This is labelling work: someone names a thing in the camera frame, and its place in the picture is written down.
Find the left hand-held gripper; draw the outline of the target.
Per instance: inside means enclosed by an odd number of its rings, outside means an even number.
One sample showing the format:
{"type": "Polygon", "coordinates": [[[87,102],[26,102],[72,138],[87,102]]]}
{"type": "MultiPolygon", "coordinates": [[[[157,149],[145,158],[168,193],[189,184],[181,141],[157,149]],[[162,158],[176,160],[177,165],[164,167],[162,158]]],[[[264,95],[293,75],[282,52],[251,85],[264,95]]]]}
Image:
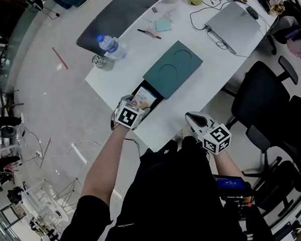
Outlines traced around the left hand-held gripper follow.
{"type": "Polygon", "coordinates": [[[132,104],[134,95],[123,96],[111,116],[111,130],[122,125],[130,130],[135,130],[143,118],[150,112],[150,107],[138,108],[132,104]]]}

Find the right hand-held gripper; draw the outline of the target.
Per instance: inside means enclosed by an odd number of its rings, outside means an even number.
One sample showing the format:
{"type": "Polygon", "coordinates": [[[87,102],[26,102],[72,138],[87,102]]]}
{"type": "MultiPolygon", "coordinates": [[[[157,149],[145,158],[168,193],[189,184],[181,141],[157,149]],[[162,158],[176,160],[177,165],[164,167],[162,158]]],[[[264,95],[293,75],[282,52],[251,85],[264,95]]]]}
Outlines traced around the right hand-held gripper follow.
{"type": "Polygon", "coordinates": [[[229,147],[230,131],[224,124],[214,121],[210,115],[202,112],[187,112],[185,119],[207,151],[218,155],[229,147]]]}

